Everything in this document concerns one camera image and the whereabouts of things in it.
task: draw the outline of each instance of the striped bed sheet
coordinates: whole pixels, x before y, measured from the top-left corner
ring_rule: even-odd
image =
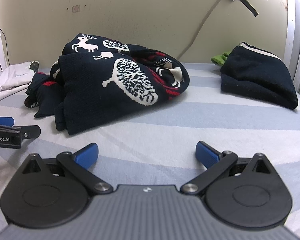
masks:
[[[98,144],[99,158],[90,171],[114,187],[180,187],[204,170],[194,156],[196,143],[203,140],[240,157],[265,153],[291,192],[293,207],[286,226],[300,237],[300,96],[298,108],[292,111],[224,94],[217,66],[183,65],[190,86],[175,100],[72,137],[56,130],[52,116],[34,119],[37,109],[24,106],[24,90],[0,101],[0,116],[12,116],[15,125],[41,127],[40,137],[23,141],[22,149],[0,148],[0,195],[29,153],[53,158],[91,142]],[[0,230],[6,225],[0,211]]]

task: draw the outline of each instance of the gray cable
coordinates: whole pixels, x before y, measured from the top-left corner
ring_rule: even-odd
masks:
[[[179,54],[179,56],[176,58],[177,60],[179,60],[192,46],[192,44],[194,43],[195,39],[197,38],[199,32],[201,31],[204,23],[206,22],[206,20],[209,18],[210,14],[213,12],[213,10],[217,7],[217,5],[220,3],[221,0],[216,0],[216,2],[211,6],[211,8],[209,9],[209,11],[207,12],[207,14],[204,16],[204,18],[202,19],[202,22],[200,23],[200,25],[198,26],[196,32],[194,33],[190,43],[185,47],[185,49]]]

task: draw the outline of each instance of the reindeer pattern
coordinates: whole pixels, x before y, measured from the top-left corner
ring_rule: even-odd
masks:
[[[108,58],[112,58],[113,54],[111,52],[107,52],[107,51],[102,51],[100,56],[93,56],[94,60],[98,60],[98,59],[108,59]]]
[[[82,34],[82,37],[77,38],[79,40],[79,42],[76,44],[72,44],[71,48],[75,52],[78,52],[78,48],[87,49],[88,52],[93,52],[95,49],[98,50],[98,45],[87,44],[86,42],[88,40],[92,40],[92,39],[96,39],[96,38],[97,37],[93,37],[91,35]]]

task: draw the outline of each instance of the metal pivot screw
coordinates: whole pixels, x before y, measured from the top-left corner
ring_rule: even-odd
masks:
[[[195,184],[188,183],[188,184],[183,185],[183,186],[182,186],[182,189],[183,189],[183,191],[185,191],[185,192],[192,193],[192,192],[196,192],[199,188],[198,188],[198,186],[195,185]]]
[[[98,191],[106,191],[110,189],[110,185],[105,182],[98,182],[96,185],[94,185],[94,188]]]
[[[150,187],[144,187],[142,190],[143,190],[143,192],[149,193],[149,192],[152,191],[152,188],[150,188]]]

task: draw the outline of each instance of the blue gripper pad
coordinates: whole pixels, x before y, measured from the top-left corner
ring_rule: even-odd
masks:
[[[96,143],[90,143],[81,150],[75,152],[72,156],[76,163],[87,170],[97,161],[98,155],[98,145]]]
[[[14,125],[14,119],[12,117],[1,117],[0,116],[0,125],[12,127]]]
[[[200,141],[195,147],[195,157],[207,169],[213,164],[220,161],[220,153],[213,148],[208,147],[204,142]]]

